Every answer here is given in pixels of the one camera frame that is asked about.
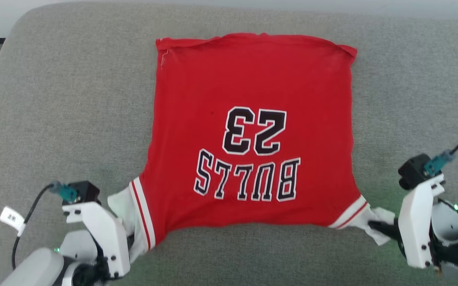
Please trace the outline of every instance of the white label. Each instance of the white label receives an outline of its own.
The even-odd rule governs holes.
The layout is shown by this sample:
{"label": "white label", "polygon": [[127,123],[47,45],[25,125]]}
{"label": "white label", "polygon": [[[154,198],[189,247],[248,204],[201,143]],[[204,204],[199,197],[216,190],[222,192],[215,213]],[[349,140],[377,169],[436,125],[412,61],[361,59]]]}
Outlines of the white label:
{"label": "white label", "polygon": [[20,215],[16,210],[8,206],[3,209],[0,215],[0,221],[15,228],[18,231],[18,236],[22,234],[22,231],[25,228],[24,217],[22,217],[22,215]]}

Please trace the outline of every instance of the number 2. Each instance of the number 2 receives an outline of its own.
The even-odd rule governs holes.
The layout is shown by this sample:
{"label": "number 2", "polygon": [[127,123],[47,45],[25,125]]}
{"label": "number 2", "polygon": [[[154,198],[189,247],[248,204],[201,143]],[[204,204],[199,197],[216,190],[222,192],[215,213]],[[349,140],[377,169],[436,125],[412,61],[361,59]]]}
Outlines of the number 2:
{"label": "number 2", "polygon": [[[235,106],[227,112],[225,122],[225,134],[222,148],[227,154],[244,155],[250,150],[251,139],[243,138],[245,126],[237,124],[238,118],[243,119],[244,124],[254,124],[254,112],[248,107]],[[285,130],[285,120],[287,112],[281,110],[259,109],[258,125],[268,126],[254,137],[254,152],[258,156],[269,156],[280,151],[280,142],[270,142],[275,136]],[[235,143],[234,139],[240,138],[240,143]]]}

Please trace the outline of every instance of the gray fabric surface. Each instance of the gray fabric surface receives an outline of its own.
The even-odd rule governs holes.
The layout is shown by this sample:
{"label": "gray fabric surface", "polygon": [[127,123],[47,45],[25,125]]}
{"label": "gray fabric surface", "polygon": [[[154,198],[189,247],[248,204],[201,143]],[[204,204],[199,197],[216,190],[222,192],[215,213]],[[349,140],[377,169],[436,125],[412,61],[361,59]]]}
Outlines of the gray fabric surface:
{"label": "gray fabric surface", "polygon": [[[0,211],[27,213],[49,181],[85,180],[107,195],[140,173],[151,139],[155,38],[236,31],[306,34],[358,49],[354,174],[374,206],[406,194],[397,168],[458,141],[458,21],[139,4],[60,4],[18,21],[0,54]],[[445,168],[458,201],[458,159]],[[17,260],[68,230],[45,195]],[[0,282],[15,231],[0,223]],[[231,226],[174,232],[113,285],[454,285],[409,268],[393,242],[360,230]]]}

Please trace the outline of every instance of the white trim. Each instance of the white trim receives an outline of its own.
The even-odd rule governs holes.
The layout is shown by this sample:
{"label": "white trim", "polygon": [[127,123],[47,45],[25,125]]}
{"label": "white trim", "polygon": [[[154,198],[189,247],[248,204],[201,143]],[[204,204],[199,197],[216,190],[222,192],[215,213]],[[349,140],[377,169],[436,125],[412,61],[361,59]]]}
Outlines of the white trim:
{"label": "white trim", "polygon": [[142,207],[142,213],[144,214],[144,222],[146,223],[147,233],[149,235],[149,249],[155,247],[155,230],[153,229],[153,223],[151,222],[151,215],[149,215],[149,209],[147,208],[146,198],[142,191],[142,185],[140,184],[139,177],[134,179],[135,191],[139,196],[140,205]]}
{"label": "white trim", "polygon": [[140,229],[142,232],[142,237],[143,237],[142,240],[144,241],[144,252],[146,253],[149,251],[149,245],[147,244],[146,229],[144,228],[144,222],[142,221],[142,216],[140,215],[139,205],[137,203],[137,200],[135,199],[135,191],[132,186],[132,182],[129,183],[129,189],[130,189],[130,194],[132,195],[132,201],[134,202],[135,212],[137,213],[137,216],[139,217],[138,220],[139,220]]}
{"label": "white trim", "polygon": [[354,201],[354,203],[352,203],[342,213],[342,215],[340,215],[338,219],[334,223],[329,225],[328,227],[329,228],[338,228],[342,226],[344,223],[347,222],[347,220],[351,218],[351,216],[353,216],[356,212],[358,212],[358,210],[360,210],[363,207],[363,205],[365,205],[366,202],[367,200],[362,195],[360,195],[360,197],[356,201]]}

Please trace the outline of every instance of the red jersey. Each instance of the red jersey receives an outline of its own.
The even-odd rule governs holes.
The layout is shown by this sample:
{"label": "red jersey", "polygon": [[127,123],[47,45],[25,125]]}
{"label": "red jersey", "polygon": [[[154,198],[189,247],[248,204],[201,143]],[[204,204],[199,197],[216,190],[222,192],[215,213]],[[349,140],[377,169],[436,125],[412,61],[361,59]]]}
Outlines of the red jersey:
{"label": "red jersey", "polygon": [[343,228],[365,209],[351,169],[356,49],[267,34],[156,47],[153,136],[130,183],[146,249],[178,228]]}

